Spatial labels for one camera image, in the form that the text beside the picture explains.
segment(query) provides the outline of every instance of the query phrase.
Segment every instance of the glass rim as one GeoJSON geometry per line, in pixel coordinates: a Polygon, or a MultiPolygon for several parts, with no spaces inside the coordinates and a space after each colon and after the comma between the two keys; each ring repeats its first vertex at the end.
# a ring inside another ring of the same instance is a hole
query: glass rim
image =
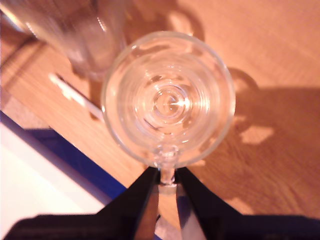
{"type": "Polygon", "coordinates": [[[116,57],[115,61],[113,62],[113,64],[111,65],[110,69],[108,70],[108,73],[106,75],[106,77],[104,78],[103,84],[102,84],[102,88],[101,88],[101,98],[100,98],[100,103],[101,103],[101,110],[102,110],[102,116],[104,119],[104,123],[108,128],[108,131],[110,132],[113,140],[117,143],[117,145],[125,152],[127,153],[129,156],[133,157],[134,159],[136,159],[139,162],[142,162],[148,166],[151,167],[155,167],[157,168],[157,164],[155,162],[153,162],[151,165],[151,163],[144,159],[143,157],[140,157],[138,155],[136,155],[133,151],[131,151],[117,136],[117,133],[113,130],[109,118],[108,118],[108,114],[107,114],[107,87],[108,87],[108,83],[109,80],[113,74],[113,72],[115,71],[115,69],[117,68],[117,66],[119,65],[119,63],[121,61],[123,61],[123,59],[130,53],[132,52],[137,46],[144,44],[152,39],[156,39],[156,38],[178,38],[178,39],[183,39],[189,42],[192,42],[196,45],[200,45],[201,47],[203,47],[208,53],[210,53],[214,58],[216,58],[216,62],[219,65],[220,69],[223,72],[223,75],[225,76],[225,81],[227,83],[228,86],[228,90],[230,93],[230,106],[229,106],[229,114],[227,117],[227,120],[225,122],[225,124],[223,125],[223,128],[220,132],[220,134],[217,136],[215,142],[212,144],[212,146],[210,146],[208,149],[206,149],[205,151],[203,151],[201,154],[199,154],[198,156],[191,158],[188,161],[184,161],[184,162],[177,162],[174,165],[174,168],[178,169],[178,168],[182,168],[185,167],[187,165],[193,164],[199,160],[204,159],[205,157],[207,157],[214,149],[217,148],[217,146],[222,142],[222,140],[225,138],[230,126],[231,126],[231,122],[232,119],[234,117],[235,114],[235,110],[236,110],[236,91],[234,88],[234,84],[233,84],[233,80],[231,77],[231,74],[227,68],[227,66],[225,65],[225,63],[222,61],[222,59],[220,58],[220,56],[205,42],[199,40],[198,38],[188,35],[186,33],[182,33],[182,32],[175,32],[175,31],[156,31],[156,32],[152,32],[149,34],[146,34],[144,36],[142,36],[141,38],[137,39],[136,41],[134,41],[133,43],[131,43],[130,45],[128,45],[124,50],[122,50],[122,52],[116,57]]]}

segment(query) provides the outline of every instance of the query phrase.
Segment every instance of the wooden table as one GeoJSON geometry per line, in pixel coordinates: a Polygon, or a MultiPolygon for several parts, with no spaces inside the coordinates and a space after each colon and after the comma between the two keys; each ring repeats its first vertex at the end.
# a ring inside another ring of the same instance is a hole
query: wooden table
{"type": "MultiPolygon", "coordinates": [[[[148,32],[193,32],[229,67],[236,114],[220,146],[191,171],[244,214],[320,218],[320,3],[318,0],[136,1],[132,41],[148,32]]],[[[1,28],[1,64],[26,36],[1,28]]],[[[52,47],[30,41],[1,68],[1,95],[16,98],[126,187],[145,166],[122,152],[102,122],[48,80],[62,75],[99,104],[100,83],[80,80],[52,47]]],[[[177,228],[174,196],[159,210],[177,228]]]]}

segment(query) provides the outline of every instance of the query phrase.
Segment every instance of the drinking glass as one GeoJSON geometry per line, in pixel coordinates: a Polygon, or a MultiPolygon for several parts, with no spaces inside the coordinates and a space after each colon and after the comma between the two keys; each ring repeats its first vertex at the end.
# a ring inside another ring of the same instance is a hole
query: drinking glass
{"type": "Polygon", "coordinates": [[[1,9],[99,79],[125,47],[125,0],[2,0],[1,9]]]}
{"type": "Polygon", "coordinates": [[[222,141],[235,112],[231,75],[204,42],[160,31],[128,46],[111,66],[101,94],[111,135],[129,155],[161,169],[203,159],[222,141]]]}

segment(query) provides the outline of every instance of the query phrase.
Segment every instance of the blurred glass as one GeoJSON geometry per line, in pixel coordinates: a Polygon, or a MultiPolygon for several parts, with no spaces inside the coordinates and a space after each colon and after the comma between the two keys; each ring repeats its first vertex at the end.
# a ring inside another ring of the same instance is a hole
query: blurred glass
{"type": "Polygon", "coordinates": [[[222,141],[235,112],[230,73],[199,39],[155,32],[128,46],[102,88],[105,122],[137,160],[161,168],[170,185],[174,168],[203,159],[222,141]]]}
{"type": "Polygon", "coordinates": [[[125,47],[124,0],[2,0],[1,9],[90,79],[103,76],[125,47]]]}

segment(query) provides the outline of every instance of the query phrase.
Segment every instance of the blue edge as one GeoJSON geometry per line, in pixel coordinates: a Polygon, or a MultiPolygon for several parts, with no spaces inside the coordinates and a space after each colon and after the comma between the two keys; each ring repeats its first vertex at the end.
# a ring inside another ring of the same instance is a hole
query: blue edge
{"type": "Polygon", "coordinates": [[[37,139],[50,151],[65,161],[70,167],[76,170],[82,177],[87,179],[100,191],[108,195],[112,200],[126,190],[120,182],[114,179],[110,174],[95,164],[90,158],[79,151],[70,142],[64,139],[51,128],[41,129],[23,129],[18,126],[11,118],[2,111],[0,113],[1,122],[11,130],[20,129],[27,132],[30,137],[37,139]]]}

